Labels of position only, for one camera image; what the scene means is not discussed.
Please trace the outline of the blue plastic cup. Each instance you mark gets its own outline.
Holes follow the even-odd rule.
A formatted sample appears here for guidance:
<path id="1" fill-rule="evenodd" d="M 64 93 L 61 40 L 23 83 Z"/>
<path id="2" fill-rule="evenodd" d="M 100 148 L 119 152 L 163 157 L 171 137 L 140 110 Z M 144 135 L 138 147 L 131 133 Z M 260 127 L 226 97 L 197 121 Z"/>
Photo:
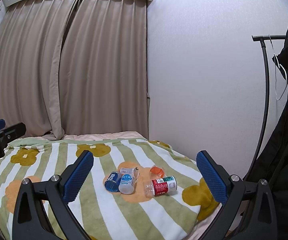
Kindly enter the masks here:
<path id="1" fill-rule="evenodd" d="M 119 185 L 122 178 L 122 174 L 117 171 L 111 172 L 107 180 L 104 182 L 104 187 L 107 191 L 116 193 L 119 192 Z"/>

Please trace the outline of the white plastic cup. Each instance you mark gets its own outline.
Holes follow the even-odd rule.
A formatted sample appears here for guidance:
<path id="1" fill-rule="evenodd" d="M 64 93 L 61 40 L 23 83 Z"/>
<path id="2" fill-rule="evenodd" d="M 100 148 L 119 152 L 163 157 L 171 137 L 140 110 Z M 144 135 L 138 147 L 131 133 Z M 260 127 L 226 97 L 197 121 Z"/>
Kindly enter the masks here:
<path id="1" fill-rule="evenodd" d="M 132 174 L 124 174 L 121 178 L 119 191 L 122 194 L 132 194 L 135 189 L 136 178 Z"/>

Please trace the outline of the clear cup with red label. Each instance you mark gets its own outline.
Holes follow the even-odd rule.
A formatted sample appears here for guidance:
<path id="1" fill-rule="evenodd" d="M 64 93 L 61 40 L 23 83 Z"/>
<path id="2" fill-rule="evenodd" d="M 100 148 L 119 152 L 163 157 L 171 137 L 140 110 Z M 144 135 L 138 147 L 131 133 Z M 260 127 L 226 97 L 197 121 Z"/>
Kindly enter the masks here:
<path id="1" fill-rule="evenodd" d="M 153 179 L 143 184 L 144 194 L 147 198 L 175 192 L 177 187 L 175 176 Z"/>

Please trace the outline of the orange plastic cup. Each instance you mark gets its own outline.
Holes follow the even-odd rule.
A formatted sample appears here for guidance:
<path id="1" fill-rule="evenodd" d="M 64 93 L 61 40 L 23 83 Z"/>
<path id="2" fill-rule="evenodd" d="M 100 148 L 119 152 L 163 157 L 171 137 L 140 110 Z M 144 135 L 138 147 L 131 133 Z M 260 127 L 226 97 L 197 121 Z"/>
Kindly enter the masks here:
<path id="1" fill-rule="evenodd" d="M 155 178 L 155 177 L 163 178 L 165 176 L 164 169 L 160 168 L 160 167 L 158 167 L 156 165 L 151 167 L 149 172 L 150 172 L 150 176 L 153 177 L 153 178 Z"/>

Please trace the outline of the clear cup with white label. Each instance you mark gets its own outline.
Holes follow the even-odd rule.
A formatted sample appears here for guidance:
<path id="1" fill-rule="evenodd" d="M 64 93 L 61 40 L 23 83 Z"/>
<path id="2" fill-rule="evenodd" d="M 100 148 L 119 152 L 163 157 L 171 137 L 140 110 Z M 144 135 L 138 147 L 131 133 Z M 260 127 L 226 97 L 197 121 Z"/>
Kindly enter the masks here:
<path id="1" fill-rule="evenodd" d="M 139 169 L 137 167 L 133 167 L 133 168 L 126 168 L 126 167 L 123 167 L 119 170 L 119 172 L 121 174 L 129 174 L 129 175 L 132 175 L 135 179 L 137 179 L 139 177 Z"/>

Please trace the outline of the beige curtain left panel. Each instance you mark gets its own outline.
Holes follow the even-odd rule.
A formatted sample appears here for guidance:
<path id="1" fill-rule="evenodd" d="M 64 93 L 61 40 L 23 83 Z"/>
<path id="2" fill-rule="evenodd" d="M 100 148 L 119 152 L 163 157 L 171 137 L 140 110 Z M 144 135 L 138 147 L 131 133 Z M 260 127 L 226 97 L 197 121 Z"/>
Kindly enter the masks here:
<path id="1" fill-rule="evenodd" d="M 28 137 L 61 139 L 59 67 L 77 0 L 22 0 L 0 25 L 0 119 Z"/>

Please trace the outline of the beige curtain panel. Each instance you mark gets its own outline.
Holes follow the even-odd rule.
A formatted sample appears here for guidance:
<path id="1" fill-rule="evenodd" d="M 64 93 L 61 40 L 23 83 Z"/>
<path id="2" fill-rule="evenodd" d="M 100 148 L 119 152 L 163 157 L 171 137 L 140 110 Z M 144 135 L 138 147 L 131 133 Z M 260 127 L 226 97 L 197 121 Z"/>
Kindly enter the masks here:
<path id="1" fill-rule="evenodd" d="M 0 119 L 28 137 L 61 139 L 59 67 L 77 0 L 22 0 L 0 25 Z"/>
<path id="2" fill-rule="evenodd" d="M 148 136 L 147 3 L 82 0 L 59 68 L 66 134 Z"/>

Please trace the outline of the green striped flower blanket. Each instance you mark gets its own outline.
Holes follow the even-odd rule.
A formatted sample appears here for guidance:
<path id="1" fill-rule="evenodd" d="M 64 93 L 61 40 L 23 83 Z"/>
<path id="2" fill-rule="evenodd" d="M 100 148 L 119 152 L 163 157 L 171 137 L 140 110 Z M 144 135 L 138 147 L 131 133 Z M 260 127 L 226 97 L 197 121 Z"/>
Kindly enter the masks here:
<path id="1" fill-rule="evenodd" d="M 163 142 L 25 138 L 10 143 L 0 159 L 0 229 L 6 239 L 12 237 L 21 181 L 46 181 L 61 174 L 84 150 L 93 153 L 94 166 L 69 207 L 92 239 L 197 239 L 220 209 L 196 162 Z M 154 165 L 164 169 L 164 177 L 175 176 L 177 191 L 145 196 L 143 184 L 159 179 L 150 176 Z M 104 182 L 123 167 L 139 169 L 134 192 L 107 191 Z"/>

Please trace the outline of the beige curtain right panel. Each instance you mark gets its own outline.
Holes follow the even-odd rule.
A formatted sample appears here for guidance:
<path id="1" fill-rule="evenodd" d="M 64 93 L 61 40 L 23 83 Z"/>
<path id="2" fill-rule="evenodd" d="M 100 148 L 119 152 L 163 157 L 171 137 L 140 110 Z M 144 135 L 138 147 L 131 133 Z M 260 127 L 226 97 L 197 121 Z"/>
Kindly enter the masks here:
<path id="1" fill-rule="evenodd" d="M 82 0 L 59 68 L 66 134 L 148 136 L 147 3 Z"/>

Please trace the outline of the black clothes rack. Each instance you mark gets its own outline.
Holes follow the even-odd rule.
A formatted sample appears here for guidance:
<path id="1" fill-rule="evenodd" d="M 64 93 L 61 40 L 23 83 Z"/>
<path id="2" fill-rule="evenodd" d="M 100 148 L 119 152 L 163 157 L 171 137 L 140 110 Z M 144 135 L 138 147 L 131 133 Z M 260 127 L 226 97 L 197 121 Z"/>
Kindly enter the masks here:
<path id="1" fill-rule="evenodd" d="M 246 173 L 244 180 L 248 180 L 249 175 L 252 173 L 255 162 L 258 158 L 260 153 L 260 149 L 263 143 L 264 134 L 266 130 L 266 124 L 269 114 L 269 102 L 270 102 L 270 73 L 269 73 L 269 63 L 267 58 L 267 50 L 265 41 L 273 41 L 273 40 L 285 40 L 286 35 L 266 35 L 266 36 L 252 36 L 253 42 L 260 42 L 262 53 L 263 53 L 263 60 L 264 60 L 264 72 L 265 72 L 265 103 L 264 103 L 264 114 L 263 114 L 263 121 L 261 124 L 260 135 L 256 147 L 256 151 L 254 153 L 251 165 Z"/>

